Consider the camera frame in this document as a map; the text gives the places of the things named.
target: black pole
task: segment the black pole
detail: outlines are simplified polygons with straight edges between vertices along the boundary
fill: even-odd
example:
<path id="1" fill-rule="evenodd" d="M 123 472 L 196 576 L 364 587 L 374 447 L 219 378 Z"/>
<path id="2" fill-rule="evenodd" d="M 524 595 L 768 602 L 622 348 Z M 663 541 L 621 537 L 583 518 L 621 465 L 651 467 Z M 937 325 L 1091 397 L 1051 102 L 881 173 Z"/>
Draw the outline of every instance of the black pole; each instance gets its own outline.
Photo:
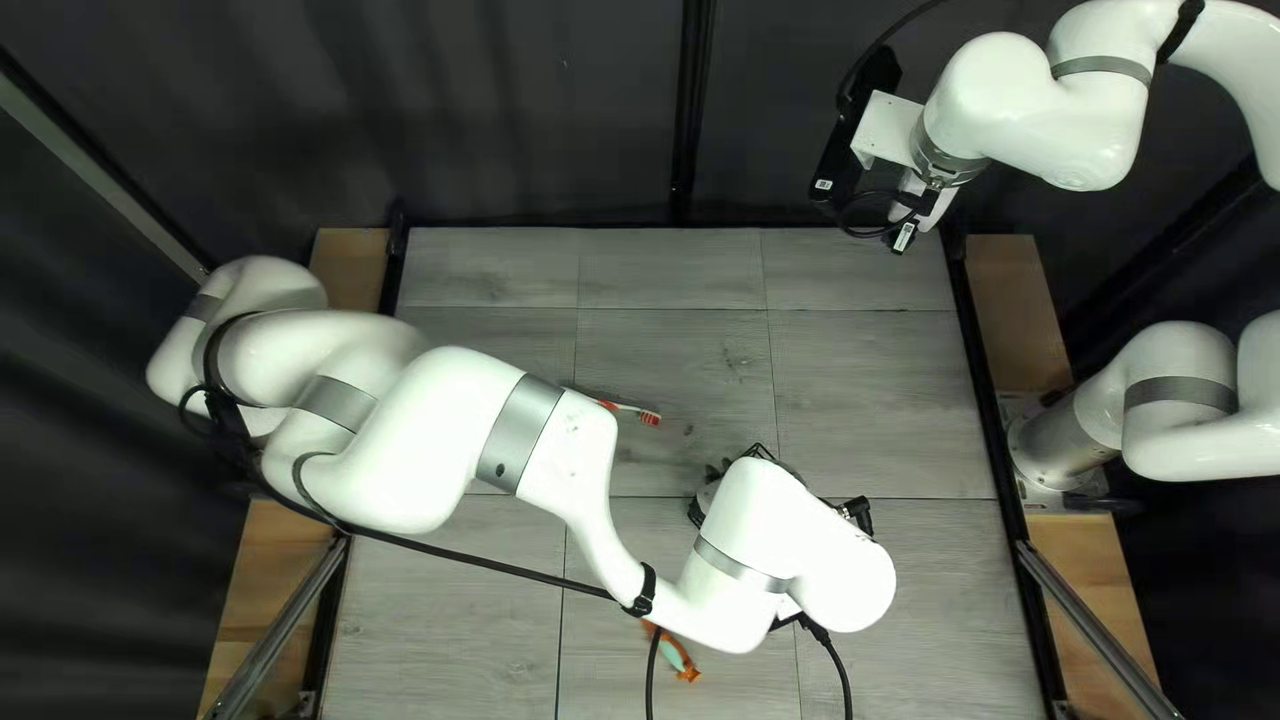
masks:
<path id="1" fill-rule="evenodd" d="M 404 251 L 408 247 L 410 222 L 404 214 L 404 200 L 396 199 L 387 210 L 387 269 L 383 272 L 383 291 L 378 297 L 378 311 L 396 315 L 399 302 L 399 283 L 404 274 Z"/>
<path id="2" fill-rule="evenodd" d="M 987 461 L 991 464 L 991 478 L 996 484 L 996 500 L 1005 524 L 1009 562 L 1014 569 L 1023 619 L 1027 623 L 1027 639 L 1036 662 L 1036 675 L 1039 678 L 1046 716 L 1057 717 L 1056 708 L 1059 703 L 1066 701 L 1066 688 L 1062 684 L 1057 650 L 1048 625 L 1044 594 L 1036 578 L 1018 561 L 1018 541 L 1025 541 L 1029 537 L 1027 518 L 1023 515 L 1023 502 L 1014 479 L 1009 450 L 1005 446 L 1005 424 L 1001 420 L 1000 405 L 996 400 L 996 384 L 991 379 L 987 350 L 983 347 L 982 329 L 978 325 L 978 311 L 974 309 L 973 293 L 969 288 L 969 273 L 964 264 L 965 236 L 963 231 L 950 224 L 941 225 L 940 231 L 946 247 L 947 274 L 951 278 L 951 293 L 956 304 L 960 334 L 964 338 L 965 357 L 969 360 L 969 375 L 978 405 L 978 420 L 987 448 Z"/>
<path id="3" fill-rule="evenodd" d="M 671 192 L 667 196 L 667 220 L 673 225 L 689 224 L 714 27 L 716 0 L 685 0 L 680 23 L 676 124 L 671 145 Z"/>
<path id="4" fill-rule="evenodd" d="M 1268 193 L 1257 158 L 1251 154 L 1076 302 L 1062 319 L 1062 340 L 1076 375 L 1102 369 L 1149 322 L 1143 310 L 1153 296 L 1204 254 L 1226 222 Z"/>
<path id="5" fill-rule="evenodd" d="M 24 70 L 22 65 L 19 65 L 18 61 L 9 55 L 9 53 L 4 50 L 3 46 L 0 46 L 0 72 L 3 72 L 15 86 L 18 86 L 18 88 L 22 90 L 22 92 L 29 97 L 31 101 L 35 102 L 40 110 L 59 127 L 59 129 L 65 132 L 67 136 L 81 147 L 81 150 L 92 158 L 93 163 L 102 168 L 102 170 L 110 176 L 116 184 L 124 188 L 124 192 L 129 193 L 129 197 L 142 206 L 142 209 L 146 210 L 147 214 L 165 229 L 165 232 L 173 236 L 173 238 L 177 240 L 178 243 L 196 259 L 196 261 L 209 269 L 219 265 L 214 261 L 214 258 L 209 252 L 205 252 L 204 249 L 196 245 L 191 236 L 187 234 L 187 232 L 182 229 L 182 227 L 142 190 L 142 186 L 136 183 L 133 178 L 124 172 L 123 165 L 115 161 L 115 158 L 106 151 L 102 143 L 99 142 L 96 137 L 90 135 L 83 126 L 76 122 L 76 118 L 73 118 L 70 113 L 68 113 L 54 99 L 52 95 L 46 92 L 45 88 L 41 87 L 41 85 L 36 82 L 36 79 L 27 73 L 27 70 Z"/>

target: black velcro strap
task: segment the black velcro strap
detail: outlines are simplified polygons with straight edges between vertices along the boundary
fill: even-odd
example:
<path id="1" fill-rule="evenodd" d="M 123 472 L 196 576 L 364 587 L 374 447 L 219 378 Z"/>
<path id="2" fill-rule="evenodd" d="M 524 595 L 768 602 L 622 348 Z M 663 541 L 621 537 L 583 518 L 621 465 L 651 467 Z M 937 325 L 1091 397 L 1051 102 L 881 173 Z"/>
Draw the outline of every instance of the black velcro strap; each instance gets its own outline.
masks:
<path id="1" fill-rule="evenodd" d="M 205 384 L 209 384 L 221 395 L 230 397 L 237 405 L 243 405 L 246 407 L 265 407 L 264 405 L 255 405 L 237 397 L 236 393 L 227 387 L 227 383 L 223 382 L 223 374 L 218 369 L 218 351 L 221 350 L 223 338 L 227 337 L 227 331 L 229 331 L 238 320 L 248 318 L 250 315 L 257 315 L 257 313 L 243 313 L 241 315 L 236 315 L 234 318 L 228 318 L 209 336 L 209 341 L 205 343 Z"/>
<path id="2" fill-rule="evenodd" d="M 1196 18 L 1203 12 L 1204 0 L 1185 0 L 1178 6 L 1178 22 L 1174 23 L 1174 29 L 1169 31 L 1169 37 L 1165 38 L 1164 45 L 1156 51 L 1156 64 L 1164 65 L 1169 61 L 1169 58 L 1178 51 L 1178 46 L 1183 44 L 1183 40 L 1187 40 L 1187 33 L 1196 24 Z"/>
<path id="3" fill-rule="evenodd" d="M 648 562 L 641 562 L 640 566 L 644 568 L 644 585 L 640 587 L 640 594 L 631 601 L 631 607 L 622 609 L 632 618 L 644 618 L 653 612 L 653 591 L 658 587 L 658 573 Z"/>

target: wooden board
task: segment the wooden board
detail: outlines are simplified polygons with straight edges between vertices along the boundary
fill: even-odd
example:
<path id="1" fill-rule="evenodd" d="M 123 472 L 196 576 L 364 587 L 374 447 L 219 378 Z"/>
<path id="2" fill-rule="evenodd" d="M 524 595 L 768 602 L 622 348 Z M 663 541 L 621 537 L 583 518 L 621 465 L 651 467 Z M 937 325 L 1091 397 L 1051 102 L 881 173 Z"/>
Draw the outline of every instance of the wooden board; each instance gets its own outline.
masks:
<path id="1" fill-rule="evenodd" d="M 1084 600 L 1147 676 L 1158 684 L 1147 630 L 1111 515 L 1030 514 L 1027 528 L 1032 544 Z M 1082 720 L 1146 720 L 1147 715 L 1052 601 L 1048 619 L 1066 696 Z"/>
<path id="2" fill-rule="evenodd" d="M 387 231 L 323 228 L 316 232 L 310 269 L 324 284 L 330 307 L 378 310 L 387 270 Z M 324 553 L 332 533 L 329 525 L 275 501 L 256 498 L 250 503 L 197 717 L 218 698 L 284 601 Z M 256 716 L 284 712 L 297 705 L 314 618 L 312 607 L 260 687 L 250 706 Z"/>
<path id="3" fill-rule="evenodd" d="M 387 272 L 387 229 L 319 229 L 311 272 L 329 293 L 329 307 L 376 311 Z"/>
<path id="4" fill-rule="evenodd" d="M 255 498 L 250 503 L 197 717 L 214 703 L 284 601 L 324 555 L 332 534 L 329 525 L 303 518 L 274 500 Z M 257 716 L 284 712 L 297 705 L 314 619 L 311 607 L 289 637 L 271 675 L 259 687 L 250 705 Z"/>
<path id="5" fill-rule="evenodd" d="M 1071 365 L 1036 240 L 969 237 L 965 268 L 997 391 L 1047 392 L 1071 384 Z"/>
<path id="6" fill-rule="evenodd" d="M 1042 393 L 1069 386 L 1071 366 L 1036 240 L 970 236 L 965 268 L 996 389 Z M 1030 512 L 1027 527 L 1032 544 L 1157 680 L 1111 515 Z M 1082 720 L 1146 720 L 1052 601 L 1048 616 L 1068 700 Z"/>

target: floor tile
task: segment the floor tile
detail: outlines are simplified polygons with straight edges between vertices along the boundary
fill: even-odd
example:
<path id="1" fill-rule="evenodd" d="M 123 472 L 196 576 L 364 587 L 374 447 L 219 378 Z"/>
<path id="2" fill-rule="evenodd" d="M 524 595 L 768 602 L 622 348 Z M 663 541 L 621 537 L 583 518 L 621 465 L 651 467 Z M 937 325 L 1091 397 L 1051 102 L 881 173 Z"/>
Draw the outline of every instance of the floor tile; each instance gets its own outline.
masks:
<path id="1" fill-rule="evenodd" d="M 838 229 L 764 229 L 764 282 L 777 310 L 954 310 L 938 233 L 905 255 Z"/>
<path id="2" fill-rule="evenodd" d="M 872 501 L 897 597 L 870 628 L 833 634 L 865 720 L 1043 717 L 1000 511 L 993 501 Z M 804 720 L 842 717 L 831 657 L 797 634 Z"/>
<path id="3" fill-rule="evenodd" d="M 564 525 L 466 497 L 424 542 L 563 573 Z M 561 591 L 357 538 L 325 685 L 329 720 L 550 720 Z"/>
<path id="4" fill-rule="evenodd" d="M 782 460 L 817 495 L 995 497 L 952 313 L 771 310 Z"/>
<path id="5" fill-rule="evenodd" d="M 704 465 L 776 447 L 772 375 L 763 311 L 579 311 L 575 384 L 663 416 L 620 416 L 612 495 L 692 495 Z"/>
<path id="6" fill-rule="evenodd" d="M 613 500 L 618 533 L 637 559 L 675 582 L 698 530 L 685 518 L 682 498 Z M 570 539 L 568 577 L 595 582 L 581 551 Z M 654 673 L 654 715 L 701 720 L 800 717 L 795 634 L 774 632 L 754 652 L 727 655 L 686 643 L 703 676 L 677 680 L 669 665 Z M 640 623 L 617 605 L 577 593 L 564 594 L 559 717 L 605 720 L 644 717 L 648 641 Z"/>
<path id="7" fill-rule="evenodd" d="M 570 307 L 402 307 L 431 347 L 461 345 L 554 383 L 573 379 L 577 310 Z"/>
<path id="8" fill-rule="evenodd" d="M 399 306 L 575 307 L 577 231 L 415 228 Z"/>
<path id="9" fill-rule="evenodd" d="M 582 231 L 581 307 L 764 309 L 760 231 Z"/>

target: white bracket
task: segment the white bracket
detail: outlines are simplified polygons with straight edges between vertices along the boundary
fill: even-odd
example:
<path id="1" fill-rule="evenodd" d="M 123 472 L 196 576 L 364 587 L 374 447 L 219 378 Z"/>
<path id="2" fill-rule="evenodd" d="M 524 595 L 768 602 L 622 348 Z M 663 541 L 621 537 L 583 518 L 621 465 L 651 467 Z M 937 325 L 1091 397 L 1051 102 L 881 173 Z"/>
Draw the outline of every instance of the white bracket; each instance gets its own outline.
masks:
<path id="1" fill-rule="evenodd" d="M 872 168 L 879 158 L 904 168 L 914 168 L 911 160 L 911 128 L 915 127 L 924 105 L 911 102 L 888 92 L 872 91 L 863 118 L 854 131 L 849 149 L 858 156 L 863 169 Z"/>

